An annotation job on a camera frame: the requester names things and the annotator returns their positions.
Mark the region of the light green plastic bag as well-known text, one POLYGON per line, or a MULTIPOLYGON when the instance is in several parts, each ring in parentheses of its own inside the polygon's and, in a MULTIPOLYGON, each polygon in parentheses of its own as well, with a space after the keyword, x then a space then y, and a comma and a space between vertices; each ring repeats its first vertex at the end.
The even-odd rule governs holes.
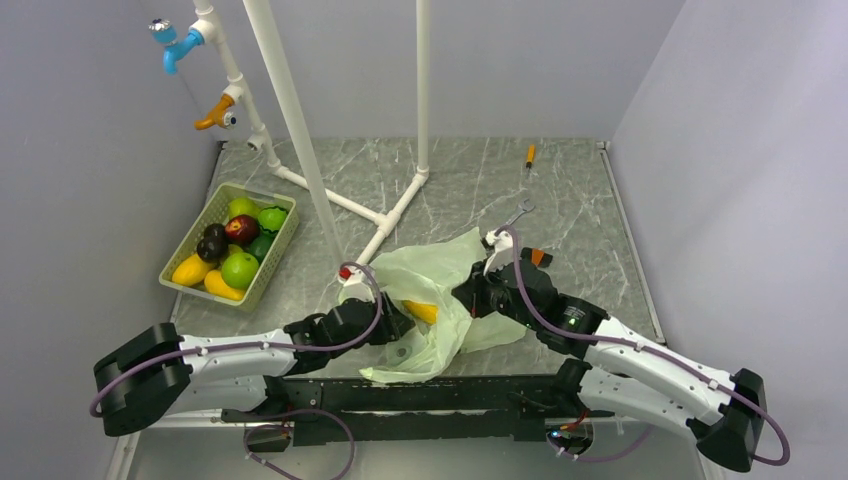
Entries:
POLYGON ((475 227, 445 242, 405 246, 372 260, 380 291, 413 327, 386 345, 359 375, 382 384, 423 382, 445 372, 459 353, 522 339, 524 326, 499 313, 474 318, 452 295, 469 277, 472 264, 485 257, 475 227))

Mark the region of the bright green fake apple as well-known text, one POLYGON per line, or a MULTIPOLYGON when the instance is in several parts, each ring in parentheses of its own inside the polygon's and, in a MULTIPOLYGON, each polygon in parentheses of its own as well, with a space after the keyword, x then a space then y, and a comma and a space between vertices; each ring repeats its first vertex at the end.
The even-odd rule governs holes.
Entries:
POLYGON ((260 263, 246 252, 229 255, 221 264, 222 280, 233 289, 247 290, 257 275, 260 263))

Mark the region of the dark red fake apple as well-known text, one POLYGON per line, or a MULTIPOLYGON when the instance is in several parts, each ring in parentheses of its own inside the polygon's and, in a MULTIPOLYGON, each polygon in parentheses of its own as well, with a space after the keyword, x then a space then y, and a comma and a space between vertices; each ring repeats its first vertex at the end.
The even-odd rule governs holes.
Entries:
POLYGON ((224 231, 229 242, 239 246, 248 246, 261 234, 258 221, 247 214, 230 219, 224 231))

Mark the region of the yellow fake lemon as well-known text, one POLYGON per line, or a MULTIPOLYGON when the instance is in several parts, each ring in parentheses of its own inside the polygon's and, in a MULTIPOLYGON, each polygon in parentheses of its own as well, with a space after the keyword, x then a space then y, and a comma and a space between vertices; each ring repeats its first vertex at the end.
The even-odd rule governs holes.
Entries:
POLYGON ((215 261, 205 261, 197 253, 194 253, 176 267, 171 275, 171 281, 180 286, 193 287, 201 283, 206 275, 216 267, 215 261))

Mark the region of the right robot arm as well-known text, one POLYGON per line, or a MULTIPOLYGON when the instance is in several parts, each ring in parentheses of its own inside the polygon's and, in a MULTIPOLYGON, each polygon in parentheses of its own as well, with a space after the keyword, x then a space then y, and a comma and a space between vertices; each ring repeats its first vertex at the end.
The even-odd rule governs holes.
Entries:
POLYGON ((477 262, 452 294, 473 317, 501 314, 565 355, 547 396, 553 410, 638 419, 681 434, 721 467, 751 470, 767 411, 755 372, 713 369, 650 341, 604 309, 558 292, 526 260, 493 273, 477 262))

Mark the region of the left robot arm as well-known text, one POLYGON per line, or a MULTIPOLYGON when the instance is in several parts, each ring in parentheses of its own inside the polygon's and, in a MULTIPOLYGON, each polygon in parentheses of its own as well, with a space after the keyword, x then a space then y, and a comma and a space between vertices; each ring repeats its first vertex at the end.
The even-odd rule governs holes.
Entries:
POLYGON ((190 411, 254 412, 264 420, 287 406, 283 378, 320 370, 366 345, 400 340, 415 321, 380 296, 348 299, 326 313, 266 333, 199 337, 172 323, 147 328, 98 360, 89 413, 120 437, 190 411))

